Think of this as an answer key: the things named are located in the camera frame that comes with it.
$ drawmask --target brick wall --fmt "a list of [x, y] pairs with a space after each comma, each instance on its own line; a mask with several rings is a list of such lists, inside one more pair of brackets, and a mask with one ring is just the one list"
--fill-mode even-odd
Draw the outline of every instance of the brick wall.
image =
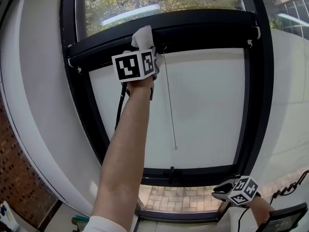
[[0, 97], [0, 202], [38, 228], [57, 201], [23, 154]]

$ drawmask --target paved ground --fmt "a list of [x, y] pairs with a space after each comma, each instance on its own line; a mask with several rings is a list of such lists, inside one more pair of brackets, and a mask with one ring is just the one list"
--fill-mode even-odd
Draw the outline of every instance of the paved ground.
[[201, 212], [218, 210], [219, 201], [211, 196], [211, 187], [171, 188], [140, 186], [140, 200], [147, 210]]

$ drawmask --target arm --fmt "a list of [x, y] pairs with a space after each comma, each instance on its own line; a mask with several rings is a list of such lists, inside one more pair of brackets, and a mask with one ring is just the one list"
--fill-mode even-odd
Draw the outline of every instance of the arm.
[[258, 227], [268, 220], [269, 212], [275, 210], [269, 203], [266, 202], [265, 199], [261, 197], [255, 197], [251, 202], [246, 203], [246, 205], [251, 208]]
[[130, 97], [122, 112], [101, 170], [92, 212], [130, 230], [144, 168], [152, 77], [128, 83]]

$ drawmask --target apriltag cube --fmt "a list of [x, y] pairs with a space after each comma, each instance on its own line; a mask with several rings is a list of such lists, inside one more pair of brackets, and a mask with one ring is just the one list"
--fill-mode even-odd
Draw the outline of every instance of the apriltag cube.
[[120, 82], [142, 80], [155, 73], [151, 50], [140, 50], [112, 56], [112, 64]]
[[228, 198], [236, 205], [245, 204], [254, 198], [257, 188], [257, 183], [250, 176], [242, 176]]

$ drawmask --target black cable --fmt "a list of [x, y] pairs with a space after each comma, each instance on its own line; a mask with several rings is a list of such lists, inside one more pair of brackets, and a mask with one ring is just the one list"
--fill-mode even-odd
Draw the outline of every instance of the black cable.
[[291, 192], [289, 192], [287, 194], [280, 194], [280, 196], [288, 196], [288, 195], [292, 194], [293, 192], [295, 192], [295, 190], [296, 190], [296, 188], [293, 191], [291, 191]]
[[118, 105], [115, 130], [116, 130], [118, 123], [119, 123], [119, 120], [120, 120], [122, 105], [124, 103], [125, 96], [126, 96], [126, 87], [127, 87], [127, 83], [122, 83], [122, 90], [121, 90], [121, 96], [120, 96], [119, 105]]
[[246, 213], [247, 210], [248, 209], [245, 209], [245, 211], [241, 214], [240, 218], [238, 219], [238, 230], [237, 230], [238, 232], [240, 230], [240, 220], [242, 219], [243, 215]]
[[274, 200], [274, 195], [272, 195], [272, 197], [271, 197], [271, 201], [269, 203], [270, 205], [272, 204], [273, 200]]
[[301, 175], [301, 177], [299, 178], [299, 180], [297, 182], [299, 185], [303, 182], [303, 180], [305, 179], [305, 177], [308, 173], [309, 173], [309, 170], [306, 170], [306, 171], [303, 172], [303, 174]]

